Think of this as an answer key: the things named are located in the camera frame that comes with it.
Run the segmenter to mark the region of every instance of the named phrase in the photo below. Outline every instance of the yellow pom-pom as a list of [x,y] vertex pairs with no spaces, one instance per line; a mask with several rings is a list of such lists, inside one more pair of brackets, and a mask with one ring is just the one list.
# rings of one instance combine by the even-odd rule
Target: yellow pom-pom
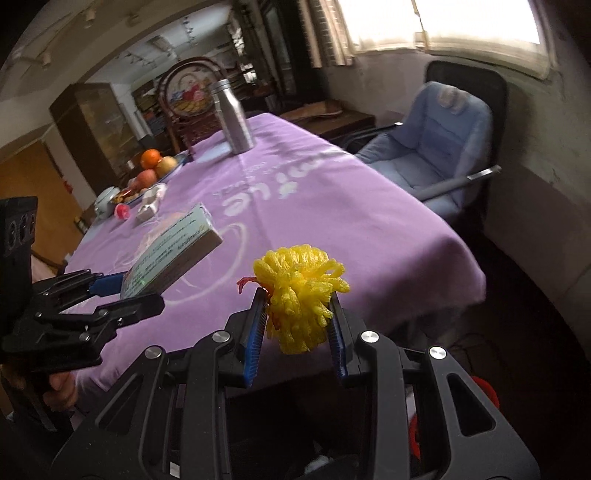
[[255,260],[256,281],[270,295],[267,335],[279,338],[283,353],[303,353],[326,341],[325,327],[332,318],[327,308],[334,291],[348,292],[340,278],[343,264],[310,245],[268,251]]

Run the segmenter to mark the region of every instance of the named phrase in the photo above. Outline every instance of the yellow wooden door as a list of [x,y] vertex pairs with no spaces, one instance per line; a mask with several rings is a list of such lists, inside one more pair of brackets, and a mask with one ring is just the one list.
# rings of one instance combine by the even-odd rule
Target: yellow wooden door
[[82,209],[67,192],[41,142],[0,163],[0,198],[21,196],[39,198],[33,249],[61,264],[82,239],[74,225]]

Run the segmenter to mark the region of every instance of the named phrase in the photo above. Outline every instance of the silver bottle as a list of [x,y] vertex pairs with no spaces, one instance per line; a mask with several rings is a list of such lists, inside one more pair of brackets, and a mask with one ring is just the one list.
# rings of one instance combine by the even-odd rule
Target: silver bottle
[[220,80],[211,87],[216,116],[222,124],[226,140],[235,154],[244,153],[255,146],[246,122],[242,105],[232,92],[229,80]]

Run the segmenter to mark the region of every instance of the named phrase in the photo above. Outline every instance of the dark floor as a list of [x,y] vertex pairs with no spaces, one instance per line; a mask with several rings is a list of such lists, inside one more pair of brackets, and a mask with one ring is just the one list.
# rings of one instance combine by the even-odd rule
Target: dark floor
[[[538,460],[544,480],[588,480],[591,381],[582,349],[511,259],[479,233],[463,237],[486,274],[487,298],[437,343],[494,387],[501,412]],[[340,389],[332,373],[246,397],[229,404],[230,416],[246,422],[229,425],[237,480],[261,479],[261,465],[269,479],[293,478],[287,466],[314,455],[310,439],[339,453],[359,450],[363,395]],[[252,416],[258,438],[248,433]]]

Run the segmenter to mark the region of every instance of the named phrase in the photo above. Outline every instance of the tablecloth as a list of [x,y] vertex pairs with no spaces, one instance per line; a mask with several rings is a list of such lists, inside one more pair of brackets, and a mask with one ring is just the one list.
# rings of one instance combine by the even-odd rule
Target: tablecloth
[[[93,226],[68,265],[105,274],[125,271],[166,227],[202,202],[223,244],[165,293],[164,312],[118,331],[103,363],[77,372],[81,401],[107,390],[148,346],[188,348],[247,309],[255,284],[236,282],[269,249],[310,244],[344,263],[350,293],[344,308],[388,333],[401,322],[483,300],[485,278],[449,226],[353,155],[269,113],[249,120],[256,146],[221,160],[194,161],[168,182],[156,217],[138,223],[111,217]],[[223,142],[221,132],[193,147],[200,158]],[[115,299],[93,298],[78,312]],[[265,339],[255,386],[330,367],[324,344],[288,356]]]

